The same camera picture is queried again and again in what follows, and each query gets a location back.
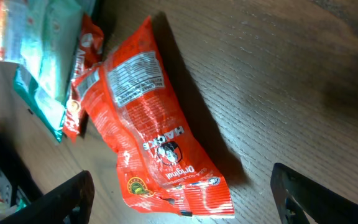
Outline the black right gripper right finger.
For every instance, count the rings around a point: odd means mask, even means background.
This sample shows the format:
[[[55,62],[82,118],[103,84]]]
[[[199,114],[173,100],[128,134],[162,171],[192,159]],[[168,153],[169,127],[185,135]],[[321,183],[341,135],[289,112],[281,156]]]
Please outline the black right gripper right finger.
[[[358,223],[358,204],[334,193],[282,163],[270,179],[282,223]]]

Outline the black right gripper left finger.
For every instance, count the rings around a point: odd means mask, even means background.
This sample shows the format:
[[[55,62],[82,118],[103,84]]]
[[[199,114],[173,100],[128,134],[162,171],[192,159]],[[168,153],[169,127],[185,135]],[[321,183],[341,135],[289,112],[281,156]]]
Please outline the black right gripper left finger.
[[[2,219],[0,224],[87,224],[93,200],[93,179],[89,171],[83,170],[29,206]]]

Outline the orange snack bag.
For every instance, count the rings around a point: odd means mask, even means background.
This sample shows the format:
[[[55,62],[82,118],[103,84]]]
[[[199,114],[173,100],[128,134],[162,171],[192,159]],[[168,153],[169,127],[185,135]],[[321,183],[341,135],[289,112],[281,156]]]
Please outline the orange snack bag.
[[[229,187],[194,138],[163,66],[150,18],[74,83],[117,154],[125,203],[141,213],[231,217]]]

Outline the green glove package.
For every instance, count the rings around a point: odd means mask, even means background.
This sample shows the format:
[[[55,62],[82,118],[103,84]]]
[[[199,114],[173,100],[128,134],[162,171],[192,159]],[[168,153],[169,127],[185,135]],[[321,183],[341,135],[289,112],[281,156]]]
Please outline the green glove package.
[[[61,143],[63,139],[63,122],[65,107],[37,83],[35,78],[21,65],[18,65],[13,78],[13,89],[27,103],[49,130],[55,141]]]

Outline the red stick sachet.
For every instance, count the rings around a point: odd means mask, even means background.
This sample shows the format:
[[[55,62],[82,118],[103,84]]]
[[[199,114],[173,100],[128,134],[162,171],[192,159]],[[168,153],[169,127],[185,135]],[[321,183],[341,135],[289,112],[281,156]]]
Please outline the red stick sachet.
[[[63,124],[63,133],[72,142],[75,142],[76,138],[83,132],[83,123],[87,118],[86,111],[81,106],[81,97],[76,91],[74,83],[82,79],[94,64],[101,61],[103,42],[103,31],[93,23],[90,16],[85,14],[74,54],[66,103],[67,112]]]

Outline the teal tissue pack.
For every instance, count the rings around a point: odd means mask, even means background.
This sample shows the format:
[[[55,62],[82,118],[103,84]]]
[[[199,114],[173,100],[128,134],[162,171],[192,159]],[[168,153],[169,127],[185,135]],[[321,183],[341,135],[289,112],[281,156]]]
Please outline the teal tissue pack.
[[[63,102],[83,14],[75,0],[0,0],[0,61],[22,65]]]

